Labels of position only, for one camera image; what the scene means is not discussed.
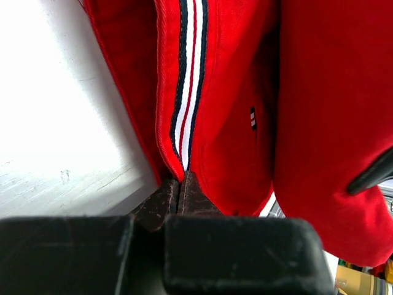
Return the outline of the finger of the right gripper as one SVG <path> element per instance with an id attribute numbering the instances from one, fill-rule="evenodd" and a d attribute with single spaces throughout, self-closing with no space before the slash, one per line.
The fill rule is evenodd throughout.
<path id="1" fill-rule="evenodd" d="M 392 148 L 383 152 L 347 186 L 346 192 L 357 195 L 369 188 L 392 179 Z"/>

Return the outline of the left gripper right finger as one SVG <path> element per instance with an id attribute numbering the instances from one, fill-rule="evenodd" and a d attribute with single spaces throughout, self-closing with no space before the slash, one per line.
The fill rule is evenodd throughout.
<path id="1" fill-rule="evenodd" d="M 187 172 L 163 225 L 169 294 L 333 294 L 314 228 L 295 218 L 224 216 Z"/>

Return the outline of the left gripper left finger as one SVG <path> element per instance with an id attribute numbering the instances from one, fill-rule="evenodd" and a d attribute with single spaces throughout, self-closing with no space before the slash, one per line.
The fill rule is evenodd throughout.
<path id="1" fill-rule="evenodd" d="M 1 220 L 2 294 L 165 294 L 159 229 L 179 184 L 163 184 L 126 216 Z"/>

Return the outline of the red trousers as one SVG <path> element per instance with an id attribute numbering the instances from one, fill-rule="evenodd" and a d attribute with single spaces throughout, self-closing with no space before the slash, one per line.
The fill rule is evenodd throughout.
<path id="1" fill-rule="evenodd" d="M 326 251 L 392 255 L 379 185 L 392 148 L 391 1 L 83 1 L 158 182 L 192 172 L 225 215 L 275 195 Z"/>

